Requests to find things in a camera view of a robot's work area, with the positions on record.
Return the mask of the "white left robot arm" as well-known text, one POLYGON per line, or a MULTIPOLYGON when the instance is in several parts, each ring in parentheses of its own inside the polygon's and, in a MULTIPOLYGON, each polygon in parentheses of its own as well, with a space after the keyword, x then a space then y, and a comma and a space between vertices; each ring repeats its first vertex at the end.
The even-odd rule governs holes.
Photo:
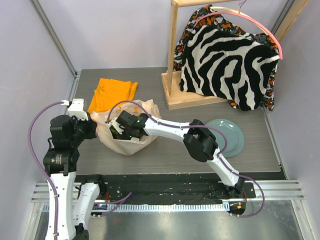
POLYGON ((87 240, 88 222, 95 200, 107 193, 100 174, 88 175, 75 186, 79 146, 95 139, 97 124, 90 118, 59 115, 50 121, 49 148, 43 158, 49 176, 49 222, 47 240, 87 240))

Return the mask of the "folded orange cloth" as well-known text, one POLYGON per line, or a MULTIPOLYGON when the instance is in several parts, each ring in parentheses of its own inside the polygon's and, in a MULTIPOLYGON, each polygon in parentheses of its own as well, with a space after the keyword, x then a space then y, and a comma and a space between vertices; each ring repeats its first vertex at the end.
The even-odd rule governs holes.
POLYGON ((93 98, 88 107, 92 114, 109 111, 116 103, 124 100, 132 101, 138 88, 137 82, 121 81, 112 78, 100 78, 93 98))

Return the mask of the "green fake fruit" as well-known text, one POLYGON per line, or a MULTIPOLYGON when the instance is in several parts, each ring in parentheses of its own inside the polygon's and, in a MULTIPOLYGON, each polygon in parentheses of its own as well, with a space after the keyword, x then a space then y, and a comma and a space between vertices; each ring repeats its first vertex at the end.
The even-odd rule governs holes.
POLYGON ((112 134, 112 137, 114 138, 114 139, 116 139, 117 138, 117 136, 118 136, 118 131, 113 127, 113 126, 111 126, 110 128, 109 128, 109 130, 110 130, 110 132, 111 132, 111 134, 112 134))

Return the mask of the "grey round plate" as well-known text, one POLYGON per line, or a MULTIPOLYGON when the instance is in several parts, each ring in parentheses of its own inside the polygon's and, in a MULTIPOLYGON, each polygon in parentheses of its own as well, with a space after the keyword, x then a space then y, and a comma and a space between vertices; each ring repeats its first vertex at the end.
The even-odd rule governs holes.
POLYGON ((205 125, 220 130, 226 136, 227 147, 222 153, 226 159, 233 158, 241 153, 245 145, 245 137, 234 122, 218 118, 207 122, 205 125))

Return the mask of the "wooden clothes rack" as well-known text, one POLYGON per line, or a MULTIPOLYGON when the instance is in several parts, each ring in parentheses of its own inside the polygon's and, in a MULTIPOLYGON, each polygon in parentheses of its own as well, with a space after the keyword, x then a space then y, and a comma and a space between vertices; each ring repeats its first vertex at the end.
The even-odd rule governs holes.
MULTIPOLYGON (((162 85, 164 88, 165 98, 169 110, 216 104, 225 101, 225 99, 214 96, 202 96, 192 92, 184 93, 180 91, 179 83, 181 80, 181 72, 173 71, 178 9, 189 6, 218 4, 220 2, 220 0, 172 0, 170 2, 167 71, 161 74, 162 85)), ((270 37, 272 37, 274 41, 279 45, 289 32, 290 28, 296 22, 301 12, 305 9, 307 4, 307 0, 288 0, 272 31, 267 30, 266 27, 264 27, 261 23, 257 22, 253 18, 241 13, 241 4, 239 4, 238 10, 231 11, 230 9, 226 9, 225 11, 220 11, 219 13, 222 15, 230 14, 239 16, 249 20, 257 27, 259 27, 262 31, 270 35, 270 37)))

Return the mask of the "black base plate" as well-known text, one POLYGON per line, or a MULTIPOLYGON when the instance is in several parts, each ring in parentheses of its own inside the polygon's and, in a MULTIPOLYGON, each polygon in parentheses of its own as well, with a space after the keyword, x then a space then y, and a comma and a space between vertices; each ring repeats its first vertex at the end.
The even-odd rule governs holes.
POLYGON ((166 202, 178 204, 183 202, 253 199, 256 197, 252 183, 245 183, 242 190, 234 190, 220 182, 174 181, 174 182, 107 182, 100 190, 99 200, 116 201, 131 193, 128 202, 152 204, 166 202))

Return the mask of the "zebra print garment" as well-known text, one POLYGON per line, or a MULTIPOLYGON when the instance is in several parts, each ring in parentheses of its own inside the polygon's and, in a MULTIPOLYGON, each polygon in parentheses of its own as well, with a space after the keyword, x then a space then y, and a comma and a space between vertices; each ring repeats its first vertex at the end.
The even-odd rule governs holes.
POLYGON ((253 111, 279 60, 265 44, 210 25, 197 27, 183 50, 180 90, 233 101, 242 111, 253 111))

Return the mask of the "orange patterned garment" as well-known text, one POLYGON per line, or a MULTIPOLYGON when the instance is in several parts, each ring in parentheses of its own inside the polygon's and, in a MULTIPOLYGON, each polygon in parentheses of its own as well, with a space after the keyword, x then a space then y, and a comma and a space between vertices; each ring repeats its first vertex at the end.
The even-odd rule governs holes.
MULTIPOLYGON (((173 63, 174 71, 181 72, 183 51, 185 49, 185 45, 189 40, 192 31, 202 26, 213 26, 218 30, 231 33, 236 36, 241 36, 249 40, 256 41, 260 44, 264 44, 270 47, 272 50, 274 50, 277 54, 279 54, 279 57, 280 57, 279 61, 283 58, 281 45, 277 44, 274 41, 274 38, 271 37, 268 33, 264 31, 258 34, 246 32, 240 26, 235 25, 229 20, 227 20, 225 18, 225 14, 219 13, 221 11, 224 12, 223 10, 214 9, 214 7, 211 4, 209 4, 197 9, 192 14, 174 50, 174 63, 173 63)), ((264 107, 270 111, 274 109, 274 105, 275 105, 274 85, 275 85, 278 62, 277 62, 277 66, 271 73, 271 76, 268 80, 267 91, 258 108, 264 107)), ((227 100, 227 101, 233 108, 240 109, 239 106, 232 100, 227 100)))

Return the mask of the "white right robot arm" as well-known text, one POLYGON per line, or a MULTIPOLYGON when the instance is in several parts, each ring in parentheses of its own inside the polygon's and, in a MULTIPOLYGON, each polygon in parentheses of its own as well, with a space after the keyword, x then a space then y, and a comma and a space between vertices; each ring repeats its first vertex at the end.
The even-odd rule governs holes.
POLYGON ((194 160, 206 163, 214 170, 230 197, 236 198, 244 191, 245 179, 223 156, 210 127, 197 119, 185 123, 173 122, 148 113, 136 116, 123 110, 108 125, 113 137, 119 140, 163 137, 181 142, 194 160))

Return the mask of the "banana print plastic bag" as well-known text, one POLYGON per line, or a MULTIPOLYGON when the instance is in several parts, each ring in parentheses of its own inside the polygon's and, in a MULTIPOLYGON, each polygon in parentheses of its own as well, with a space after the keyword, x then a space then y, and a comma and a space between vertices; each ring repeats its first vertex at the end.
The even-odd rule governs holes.
POLYGON ((97 123, 96 134, 99 140, 105 146, 107 146, 109 149, 113 150, 116 153, 125 156, 130 156, 147 147, 151 142, 153 142, 156 139, 156 137, 144 135, 140 138, 134 137, 131 140, 115 139, 112 136, 112 132, 110 130, 111 125, 107 123, 107 118, 108 116, 110 116, 110 119, 112 120, 118 117, 121 111, 123 110, 135 116, 139 116, 144 112, 137 105, 126 102, 115 107, 113 111, 108 110, 106 112, 93 112, 90 115, 90 117, 94 122, 97 123))

